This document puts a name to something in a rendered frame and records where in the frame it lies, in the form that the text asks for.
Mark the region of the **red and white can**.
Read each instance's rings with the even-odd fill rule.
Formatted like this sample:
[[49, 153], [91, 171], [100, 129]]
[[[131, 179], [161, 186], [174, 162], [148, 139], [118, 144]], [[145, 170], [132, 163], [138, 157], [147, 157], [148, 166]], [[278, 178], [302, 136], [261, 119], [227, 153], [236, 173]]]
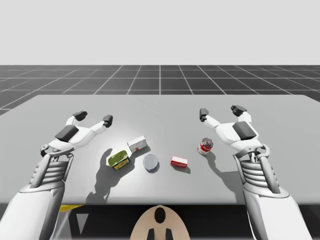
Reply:
[[214, 146], [212, 139], [205, 137], [200, 141], [199, 146], [197, 147], [198, 153], [201, 155], [207, 155]]

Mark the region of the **blue flat can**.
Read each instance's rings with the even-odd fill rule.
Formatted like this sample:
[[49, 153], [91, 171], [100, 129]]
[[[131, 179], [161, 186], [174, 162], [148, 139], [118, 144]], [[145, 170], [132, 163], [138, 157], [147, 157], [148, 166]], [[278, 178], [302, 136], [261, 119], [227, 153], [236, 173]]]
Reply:
[[143, 166], [150, 173], [155, 173], [159, 165], [158, 158], [153, 154], [148, 154], [143, 159]]

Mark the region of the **tan robot part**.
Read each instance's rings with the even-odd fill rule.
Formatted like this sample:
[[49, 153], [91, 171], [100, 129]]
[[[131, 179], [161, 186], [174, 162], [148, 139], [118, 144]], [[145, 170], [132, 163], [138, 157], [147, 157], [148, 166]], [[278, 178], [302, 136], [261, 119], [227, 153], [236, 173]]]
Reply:
[[130, 240], [191, 240], [180, 216], [171, 208], [157, 205], [136, 222]]

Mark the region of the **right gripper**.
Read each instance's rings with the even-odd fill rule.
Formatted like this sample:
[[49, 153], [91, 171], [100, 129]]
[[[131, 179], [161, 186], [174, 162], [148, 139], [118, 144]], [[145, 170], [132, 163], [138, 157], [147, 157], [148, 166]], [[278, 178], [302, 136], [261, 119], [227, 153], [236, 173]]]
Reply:
[[230, 109], [237, 117], [237, 122], [220, 123], [209, 115], [206, 108], [199, 110], [199, 119], [205, 126], [216, 132], [223, 144], [238, 152], [247, 148], [260, 148], [262, 143], [258, 140], [258, 132], [251, 124], [252, 117], [248, 110], [239, 105], [232, 105]]

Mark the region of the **red and white carton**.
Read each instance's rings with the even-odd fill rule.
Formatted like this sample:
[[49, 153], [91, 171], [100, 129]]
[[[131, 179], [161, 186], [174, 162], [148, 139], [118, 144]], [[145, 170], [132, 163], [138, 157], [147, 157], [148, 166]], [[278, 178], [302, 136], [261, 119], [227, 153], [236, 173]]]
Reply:
[[136, 139], [133, 139], [127, 143], [132, 153], [139, 151], [147, 146], [146, 138], [142, 135]]

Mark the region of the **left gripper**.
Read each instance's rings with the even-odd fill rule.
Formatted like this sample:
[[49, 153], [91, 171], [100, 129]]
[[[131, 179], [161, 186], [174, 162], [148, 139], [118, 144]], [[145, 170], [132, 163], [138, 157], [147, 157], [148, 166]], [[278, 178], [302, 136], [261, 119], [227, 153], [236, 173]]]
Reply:
[[86, 146], [96, 135], [102, 134], [113, 123], [113, 116], [106, 115], [102, 121], [91, 128], [78, 126], [88, 113], [79, 111], [74, 113], [65, 123], [65, 127], [54, 136], [54, 140], [48, 146], [56, 151], [77, 149]]

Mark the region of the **green and blue rectangular can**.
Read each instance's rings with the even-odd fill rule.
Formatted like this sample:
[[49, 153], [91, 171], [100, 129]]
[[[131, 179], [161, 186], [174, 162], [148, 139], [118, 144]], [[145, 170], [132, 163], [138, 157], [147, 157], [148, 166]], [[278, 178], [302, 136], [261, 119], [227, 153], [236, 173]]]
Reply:
[[130, 163], [129, 155], [126, 150], [122, 150], [108, 158], [108, 166], [114, 170], [119, 170]]

